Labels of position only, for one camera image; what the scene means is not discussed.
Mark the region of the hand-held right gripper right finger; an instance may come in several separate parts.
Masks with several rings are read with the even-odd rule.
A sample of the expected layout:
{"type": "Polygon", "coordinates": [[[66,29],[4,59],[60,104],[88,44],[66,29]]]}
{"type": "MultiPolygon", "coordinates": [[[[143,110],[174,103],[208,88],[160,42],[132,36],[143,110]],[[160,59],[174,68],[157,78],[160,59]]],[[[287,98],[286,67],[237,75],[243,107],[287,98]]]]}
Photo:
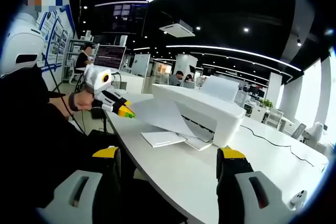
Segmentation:
{"type": "Polygon", "coordinates": [[[254,171],[243,153],[218,148],[216,178],[219,223],[289,223],[293,218],[281,190],[254,171]]]}

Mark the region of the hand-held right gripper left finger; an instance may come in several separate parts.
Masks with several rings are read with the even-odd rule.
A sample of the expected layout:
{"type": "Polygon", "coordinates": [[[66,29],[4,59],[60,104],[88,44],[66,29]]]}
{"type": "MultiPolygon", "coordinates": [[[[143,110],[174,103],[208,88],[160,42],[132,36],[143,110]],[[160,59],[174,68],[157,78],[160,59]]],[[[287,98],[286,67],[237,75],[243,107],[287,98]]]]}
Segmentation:
{"type": "Polygon", "coordinates": [[[54,191],[54,223],[120,223],[120,151],[97,151],[54,191]]]}

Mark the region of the person's left hand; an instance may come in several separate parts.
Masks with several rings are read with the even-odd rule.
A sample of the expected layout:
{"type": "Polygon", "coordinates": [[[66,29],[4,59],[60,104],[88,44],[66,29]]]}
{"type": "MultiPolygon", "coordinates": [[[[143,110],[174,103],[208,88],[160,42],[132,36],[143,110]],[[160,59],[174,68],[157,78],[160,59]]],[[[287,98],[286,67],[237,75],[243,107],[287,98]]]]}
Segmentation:
{"type": "Polygon", "coordinates": [[[92,103],[94,101],[94,96],[87,90],[75,93],[73,102],[78,110],[90,110],[92,108],[92,103]]]}

